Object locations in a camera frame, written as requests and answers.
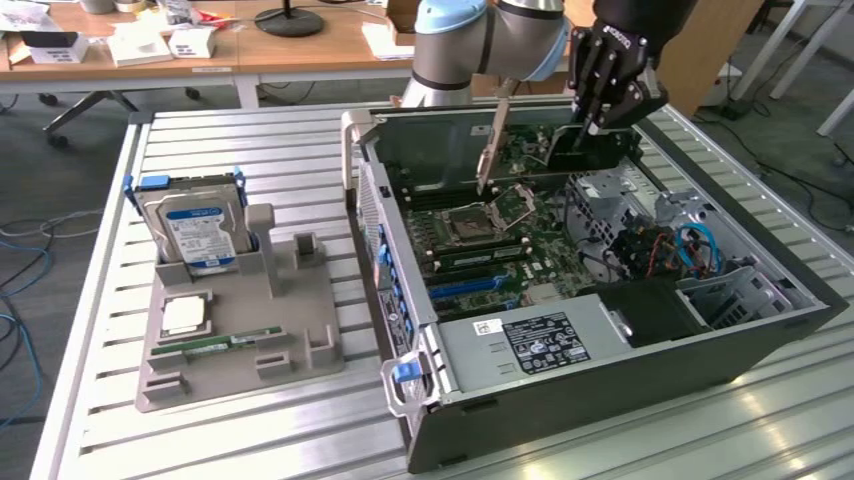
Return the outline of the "printed paper sheet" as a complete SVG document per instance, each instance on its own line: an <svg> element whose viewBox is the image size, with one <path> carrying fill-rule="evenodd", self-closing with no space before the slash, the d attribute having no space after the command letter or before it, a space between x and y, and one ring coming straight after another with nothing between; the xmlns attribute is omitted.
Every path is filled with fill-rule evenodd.
<svg viewBox="0 0 854 480"><path fill-rule="evenodd" d="M0 2L0 31L56 31L49 7L38 3Z"/></svg>

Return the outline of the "white packaging tray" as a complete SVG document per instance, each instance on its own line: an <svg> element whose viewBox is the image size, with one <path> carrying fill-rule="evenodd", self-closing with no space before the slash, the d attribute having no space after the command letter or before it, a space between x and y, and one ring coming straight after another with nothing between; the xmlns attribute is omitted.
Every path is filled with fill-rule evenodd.
<svg viewBox="0 0 854 480"><path fill-rule="evenodd" d="M106 38L106 46L116 67L126 67L173 59L158 31L133 23L116 24Z"/></svg>

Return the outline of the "black graphics card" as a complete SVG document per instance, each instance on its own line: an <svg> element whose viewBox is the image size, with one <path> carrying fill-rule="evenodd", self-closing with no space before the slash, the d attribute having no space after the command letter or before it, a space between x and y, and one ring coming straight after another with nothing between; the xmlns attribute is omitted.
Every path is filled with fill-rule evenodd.
<svg viewBox="0 0 854 480"><path fill-rule="evenodd" d="M629 129L591 134L583 124L511 124L509 98L520 82L495 90L499 103L476 167L476 191L497 177L557 175L616 167L635 153L639 136Z"/></svg>

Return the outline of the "white labelled box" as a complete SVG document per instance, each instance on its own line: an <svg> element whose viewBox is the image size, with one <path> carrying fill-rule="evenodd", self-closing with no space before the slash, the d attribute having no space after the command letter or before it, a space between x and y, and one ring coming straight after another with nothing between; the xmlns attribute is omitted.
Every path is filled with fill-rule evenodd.
<svg viewBox="0 0 854 480"><path fill-rule="evenodd" d="M174 30L168 40L172 55L176 58L209 59L216 49L213 32L210 28Z"/></svg>

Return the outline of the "long expansion slot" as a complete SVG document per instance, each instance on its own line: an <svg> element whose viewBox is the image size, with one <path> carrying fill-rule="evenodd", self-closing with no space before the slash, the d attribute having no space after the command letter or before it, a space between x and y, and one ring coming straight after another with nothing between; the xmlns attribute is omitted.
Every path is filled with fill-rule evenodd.
<svg viewBox="0 0 854 480"><path fill-rule="evenodd" d="M431 299L439 299L475 292L491 291L501 286L505 279L505 275L496 275L453 285L436 286L428 290L428 297Z"/></svg>

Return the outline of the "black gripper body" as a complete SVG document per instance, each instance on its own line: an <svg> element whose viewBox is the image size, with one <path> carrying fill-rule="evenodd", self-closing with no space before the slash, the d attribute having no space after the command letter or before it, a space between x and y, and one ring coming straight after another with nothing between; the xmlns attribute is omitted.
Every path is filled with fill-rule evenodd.
<svg viewBox="0 0 854 480"><path fill-rule="evenodd" d="M695 0L593 0L591 27L603 28L599 98L647 65L657 70L664 47L681 32L694 8Z"/></svg>

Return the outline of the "black lamp base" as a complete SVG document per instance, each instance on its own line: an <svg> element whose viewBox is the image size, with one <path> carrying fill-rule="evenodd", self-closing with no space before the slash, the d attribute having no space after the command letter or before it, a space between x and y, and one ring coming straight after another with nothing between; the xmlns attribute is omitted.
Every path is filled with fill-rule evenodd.
<svg viewBox="0 0 854 480"><path fill-rule="evenodd" d="M261 11L253 18L254 26L267 34L284 38L301 38L320 33L325 22L313 12L295 8L291 0L281 0L279 8Z"/></svg>

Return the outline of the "bare green RAM stick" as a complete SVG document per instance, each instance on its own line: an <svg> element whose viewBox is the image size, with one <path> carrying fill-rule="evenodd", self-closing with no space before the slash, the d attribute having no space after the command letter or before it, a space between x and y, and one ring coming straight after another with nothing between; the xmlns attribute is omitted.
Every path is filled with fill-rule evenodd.
<svg viewBox="0 0 854 480"><path fill-rule="evenodd" d="M181 353L188 356L197 356L208 353L225 352L244 348L246 345L253 345L258 339L265 338L269 335L280 334L281 332L283 329L280 327L268 327L241 332L234 335L216 335L156 347L150 350L150 354L165 355L170 353Z"/></svg>

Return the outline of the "green motherboard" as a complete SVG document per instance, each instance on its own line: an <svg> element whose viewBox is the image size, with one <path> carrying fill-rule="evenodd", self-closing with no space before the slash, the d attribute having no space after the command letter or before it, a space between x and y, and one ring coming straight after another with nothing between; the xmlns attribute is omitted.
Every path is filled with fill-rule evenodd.
<svg viewBox="0 0 854 480"><path fill-rule="evenodd" d="M515 184L521 184L531 190L536 210L513 227L501 231L492 221L489 203ZM395 195L427 294L436 286L453 285L496 275L507 276L504 283L495 290L439 299L428 297L440 322L528 307L524 291L531 285L552 283L563 299L568 299L600 281L584 266L583 256L577 253L576 244L567 233L565 221L559 218L567 200L561 177L509 177L491 182L488 189L481 193L476 192L475 186L468 183L429 190L405 185L395 190ZM484 242L453 245L441 213L473 203L485 204L497 236ZM519 244L532 248L532 253L519 260L443 272L433 271L432 261L440 253Z"/></svg>

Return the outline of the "CPU socket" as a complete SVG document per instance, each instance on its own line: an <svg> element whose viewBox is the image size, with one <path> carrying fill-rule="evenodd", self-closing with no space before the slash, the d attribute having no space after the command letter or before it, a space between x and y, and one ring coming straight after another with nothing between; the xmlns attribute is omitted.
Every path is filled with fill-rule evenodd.
<svg viewBox="0 0 854 480"><path fill-rule="evenodd" d="M448 209L441 213L441 219L453 245L484 242L497 236L484 203Z"/></svg>

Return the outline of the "flat cardboard box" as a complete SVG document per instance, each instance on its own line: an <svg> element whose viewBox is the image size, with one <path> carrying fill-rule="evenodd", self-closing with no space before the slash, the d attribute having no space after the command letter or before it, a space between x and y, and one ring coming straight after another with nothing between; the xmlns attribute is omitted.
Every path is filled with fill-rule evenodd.
<svg viewBox="0 0 854 480"><path fill-rule="evenodd" d="M29 49L18 33L0 31L0 72L9 72L14 65L29 58Z"/></svg>

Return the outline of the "brown cardboard box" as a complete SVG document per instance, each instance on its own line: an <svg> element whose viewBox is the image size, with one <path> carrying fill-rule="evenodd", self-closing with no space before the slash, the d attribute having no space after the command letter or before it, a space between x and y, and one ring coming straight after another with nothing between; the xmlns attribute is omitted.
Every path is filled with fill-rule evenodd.
<svg viewBox="0 0 854 480"><path fill-rule="evenodd" d="M399 33L415 32L420 0L387 0L385 16Z"/></svg>

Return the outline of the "black chair base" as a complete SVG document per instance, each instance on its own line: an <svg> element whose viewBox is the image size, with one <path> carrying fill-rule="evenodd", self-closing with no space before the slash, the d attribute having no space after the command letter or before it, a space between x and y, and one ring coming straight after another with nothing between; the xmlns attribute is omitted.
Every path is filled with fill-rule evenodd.
<svg viewBox="0 0 854 480"><path fill-rule="evenodd" d="M184 87L184 95L188 99L197 101L201 98L200 92L196 88ZM58 99L53 94L38 93L38 102L49 107L58 105ZM73 105L68 108L42 128L46 144L54 148L65 148L68 146L68 139L62 135L57 135L56 131L76 119L86 110L89 110L101 101L113 101L118 106L129 113L138 112L138 108L126 98L122 91L117 90L96 90L89 92Z"/></svg>

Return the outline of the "grey power supply unit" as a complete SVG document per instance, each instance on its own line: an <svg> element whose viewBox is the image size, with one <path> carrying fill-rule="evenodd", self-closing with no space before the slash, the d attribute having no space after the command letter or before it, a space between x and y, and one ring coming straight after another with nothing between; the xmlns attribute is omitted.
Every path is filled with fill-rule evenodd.
<svg viewBox="0 0 854 480"><path fill-rule="evenodd" d="M620 321L595 294L445 322L439 336L464 393L505 389L631 351Z"/></svg>

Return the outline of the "black open PC case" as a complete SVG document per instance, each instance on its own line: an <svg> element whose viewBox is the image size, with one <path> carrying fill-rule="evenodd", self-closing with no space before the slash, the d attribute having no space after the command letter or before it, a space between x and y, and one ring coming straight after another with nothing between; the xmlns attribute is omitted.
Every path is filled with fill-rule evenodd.
<svg viewBox="0 0 854 480"><path fill-rule="evenodd" d="M432 310L395 190L468 183L476 191L495 111L492 104L361 107L341 118L347 212L380 348L381 389L413 473L443 470L732 383L848 306L762 222L770 216L774 224L791 228L795 216L691 122L664 109L627 128L639 143L616 167L632 164L672 193L655 202L656 222L643 218L636 229L620 231L599 257L577 249L600 281L571 297L600 297L631 351L505 389L461 392L440 353L439 325L445 322ZM511 107L508 122L573 124L564 100ZM389 188L389 198L379 186ZM766 275L795 310L712 329L675 282L743 266ZM421 377L397 384L391 369L404 362L419 364Z"/></svg>

